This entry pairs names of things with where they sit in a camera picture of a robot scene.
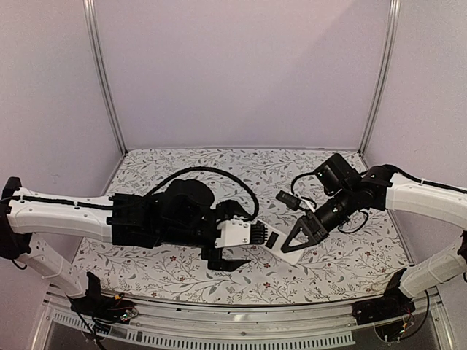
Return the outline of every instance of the black cable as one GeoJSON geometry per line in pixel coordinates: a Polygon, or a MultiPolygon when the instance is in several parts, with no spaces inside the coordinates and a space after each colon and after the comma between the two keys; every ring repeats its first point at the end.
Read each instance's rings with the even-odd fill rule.
{"type": "Polygon", "coordinates": [[[168,182],[171,180],[175,179],[176,177],[190,173],[192,171],[208,171],[211,173],[216,173],[219,175],[223,175],[225,177],[228,177],[230,180],[234,181],[237,183],[241,188],[243,188],[251,197],[253,200],[255,209],[253,214],[248,218],[249,220],[254,220],[259,211],[260,211],[260,204],[258,201],[258,198],[256,197],[255,193],[246,185],[241,179],[238,177],[230,174],[227,171],[216,169],[216,168],[211,168],[209,166],[194,166],[191,168],[185,168],[180,171],[177,171],[176,173],[173,173],[172,175],[166,177],[162,182],[160,182],[158,185],[156,185],[154,188],[151,189],[148,193],[146,193],[144,196],[140,198],[139,201],[134,201],[133,203],[126,204],[123,206],[105,206],[101,204],[93,204],[93,203],[86,203],[86,202],[79,202],[79,201],[71,201],[69,199],[56,199],[56,198],[42,198],[42,197],[34,197],[30,195],[24,195],[24,196],[13,196],[13,197],[8,197],[8,198],[3,198],[0,200],[0,203],[2,201],[7,201],[7,200],[24,200],[24,201],[31,201],[31,202],[40,202],[40,203],[50,203],[50,204],[62,204],[66,206],[75,206],[75,207],[80,207],[80,208],[89,208],[89,209],[99,209],[99,210],[116,210],[116,209],[124,209],[124,208],[129,208],[132,206],[135,206],[138,204],[140,201],[144,201],[148,199],[152,194],[154,194],[156,191],[161,189],[163,186],[165,186],[168,182]]]}
{"type": "Polygon", "coordinates": [[[410,175],[406,173],[404,170],[398,168],[397,166],[393,166],[390,164],[385,165],[384,167],[389,168],[390,170],[395,171],[396,173],[399,173],[400,175],[406,177],[409,180],[412,180],[416,183],[419,184],[427,184],[429,186],[437,187],[437,188],[442,188],[443,190],[451,190],[459,193],[463,193],[464,195],[467,195],[467,190],[463,190],[462,188],[459,187],[454,187],[449,184],[440,184],[438,182],[432,182],[432,181],[426,181],[426,180],[421,180],[413,175],[410,175]]]}
{"type": "Polygon", "coordinates": [[[293,190],[293,186],[295,185],[295,183],[301,179],[302,177],[305,177],[305,176],[313,176],[314,175],[314,171],[311,171],[309,173],[303,173],[303,174],[300,174],[296,177],[293,178],[292,182],[290,183],[290,191],[292,192],[293,195],[295,195],[295,191],[293,190]]]}
{"type": "Polygon", "coordinates": [[[24,266],[19,266],[15,259],[12,259],[13,265],[19,268],[20,270],[25,270],[28,266],[25,264],[24,266]]]}
{"type": "Polygon", "coordinates": [[[105,347],[102,345],[101,341],[99,340],[99,336],[97,335],[96,331],[90,327],[90,325],[86,322],[84,317],[81,316],[81,314],[78,311],[76,311],[76,315],[78,315],[82,323],[85,324],[86,328],[89,330],[90,334],[93,336],[94,343],[97,345],[97,347],[100,348],[101,350],[106,350],[105,347]]]}
{"type": "Polygon", "coordinates": [[[416,330],[414,330],[412,333],[410,333],[408,336],[406,337],[402,337],[401,340],[405,340],[405,339],[409,339],[411,337],[413,337],[414,335],[416,335],[423,327],[423,325],[425,324],[427,318],[428,318],[428,315],[430,313],[430,295],[428,294],[427,291],[425,291],[425,295],[426,295],[426,312],[425,312],[425,315],[423,317],[423,320],[422,320],[422,323],[420,323],[420,325],[418,326],[418,328],[416,330]]]}
{"type": "Polygon", "coordinates": [[[344,231],[344,230],[342,230],[343,225],[340,225],[340,226],[337,227],[337,230],[339,230],[340,233],[345,233],[346,235],[350,235],[352,233],[356,233],[356,232],[360,231],[363,228],[363,226],[365,226],[366,223],[368,222],[368,219],[369,219],[370,215],[368,214],[367,211],[359,210],[358,212],[362,213],[365,216],[365,219],[363,220],[363,222],[362,222],[362,224],[360,226],[358,226],[357,228],[355,228],[352,231],[344,231]]]}
{"type": "Polygon", "coordinates": [[[230,180],[237,183],[241,188],[243,188],[250,195],[250,197],[253,200],[253,203],[255,205],[255,209],[253,211],[253,214],[250,215],[250,217],[248,219],[249,220],[254,220],[257,217],[257,215],[258,215],[258,213],[260,211],[260,204],[259,204],[258,198],[256,197],[255,193],[248,187],[248,185],[246,185],[241,179],[239,179],[238,177],[232,175],[231,173],[229,173],[227,171],[224,171],[224,170],[217,169],[217,168],[211,168],[210,166],[193,166],[193,167],[190,167],[190,168],[185,168],[185,169],[182,169],[182,170],[178,170],[176,173],[173,173],[172,175],[166,177],[157,186],[152,188],[151,191],[149,191],[148,193],[146,193],[144,195],[144,198],[150,197],[151,195],[156,193],[159,189],[161,189],[163,186],[165,186],[171,180],[177,178],[178,176],[186,174],[186,173],[190,173],[192,171],[207,171],[207,172],[210,172],[210,173],[216,173],[216,174],[228,177],[230,180]]]}

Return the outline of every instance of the white wall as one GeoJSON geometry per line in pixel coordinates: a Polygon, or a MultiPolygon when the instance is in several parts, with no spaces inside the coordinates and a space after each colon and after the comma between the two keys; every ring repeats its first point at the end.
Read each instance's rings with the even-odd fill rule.
{"type": "Polygon", "coordinates": [[[389,0],[96,2],[128,148],[358,148],[389,0]]]}
{"type": "MultiPolygon", "coordinates": [[[[403,1],[384,98],[368,149],[426,179],[467,187],[467,2],[403,1]]],[[[398,214],[418,261],[458,238],[451,225],[398,214]]],[[[459,349],[467,343],[467,284],[441,287],[459,349]]]]}
{"type": "MultiPolygon", "coordinates": [[[[119,155],[99,90],[81,1],[0,5],[0,188],[99,195],[119,155]]],[[[71,258],[77,239],[53,237],[71,258]]],[[[0,349],[23,350],[47,284],[0,259],[0,349]]]]}

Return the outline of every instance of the floral tablecloth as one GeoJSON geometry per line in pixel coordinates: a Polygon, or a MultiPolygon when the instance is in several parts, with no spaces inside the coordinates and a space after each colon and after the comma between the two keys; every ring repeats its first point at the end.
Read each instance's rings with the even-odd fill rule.
{"type": "MultiPolygon", "coordinates": [[[[359,171],[355,152],[341,152],[359,171]]],[[[149,149],[126,155],[109,193],[145,194],[169,174],[189,166],[213,166],[244,180],[260,201],[259,219],[289,232],[301,215],[274,197],[288,190],[290,180],[312,171],[333,153],[284,149],[149,149]]],[[[252,212],[252,201],[237,184],[211,173],[191,173],[207,184],[218,200],[238,200],[252,212]]],[[[324,203],[312,177],[296,191],[324,203]]],[[[102,287],[132,295],[222,304],[316,303],[381,294],[390,274],[408,265],[389,216],[370,211],[365,227],[352,235],[332,232],[321,244],[306,249],[300,263],[287,264],[260,246],[225,249],[225,257],[250,259],[233,273],[208,271],[200,249],[163,245],[154,249],[113,246],[84,238],[74,264],[93,271],[102,287]]],[[[355,215],[346,229],[357,227],[355,215]]]]}

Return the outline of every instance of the black bracket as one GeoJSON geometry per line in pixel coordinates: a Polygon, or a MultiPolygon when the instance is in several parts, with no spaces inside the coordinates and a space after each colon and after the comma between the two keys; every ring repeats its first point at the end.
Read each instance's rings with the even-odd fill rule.
{"type": "MultiPolygon", "coordinates": [[[[19,177],[10,177],[1,194],[1,199],[12,197],[21,188],[19,177]]],[[[7,215],[10,213],[9,200],[0,203],[0,257],[14,260],[24,253],[30,253],[29,242],[32,233],[14,233],[9,225],[7,215]]]]}
{"type": "Polygon", "coordinates": [[[415,311],[415,304],[399,289],[405,271],[404,268],[394,274],[382,297],[358,301],[352,305],[352,315],[357,324],[383,321],[415,311]]]}
{"type": "Polygon", "coordinates": [[[463,237],[462,246],[460,246],[460,248],[458,250],[458,254],[461,257],[463,257],[467,262],[467,231],[464,231],[462,233],[462,237],[463,237]]]}
{"type": "Polygon", "coordinates": [[[76,299],[69,298],[72,311],[110,323],[128,324],[130,318],[136,316],[132,301],[122,299],[123,295],[118,295],[119,298],[102,295],[101,280],[91,272],[87,272],[86,276],[88,277],[86,295],[76,299]]]}

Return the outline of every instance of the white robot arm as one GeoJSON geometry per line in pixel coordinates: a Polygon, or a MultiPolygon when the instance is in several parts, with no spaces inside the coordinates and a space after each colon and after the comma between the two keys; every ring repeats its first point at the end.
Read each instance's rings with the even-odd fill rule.
{"type": "Polygon", "coordinates": [[[202,182],[175,179],[164,192],[156,190],[145,196],[73,198],[30,191],[21,186],[19,178],[12,177],[0,200],[0,257],[24,263],[60,287],[74,311],[106,322],[125,323],[137,315],[134,304],[122,300],[122,295],[103,296],[99,278],[77,270],[39,233],[148,249],[161,244],[196,246],[201,248],[201,259],[207,260],[208,268],[217,271],[234,271],[249,262],[223,259],[223,247],[261,245],[266,239],[266,226],[251,222],[255,215],[248,214],[236,201],[224,201],[211,209],[214,195],[202,182]]]}
{"type": "MultiPolygon", "coordinates": [[[[395,273],[383,297],[354,304],[353,315],[359,324],[401,316],[407,309],[414,311],[414,296],[467,271],[467,190],[417,179],[395,166],[374,166],[359,174],[339,154],[306,175],[311,174],[331,198],[297,220],[282,245],[285,254],[318,244],[361,209],[409,211],[451,222],[463,231],[441,252],[395,273]],[[299,233],[308,241],[291,246],[299,233]]],[[[298,208],[301,201],[283,191],[277,199],[291,209],[298,208]]]]}

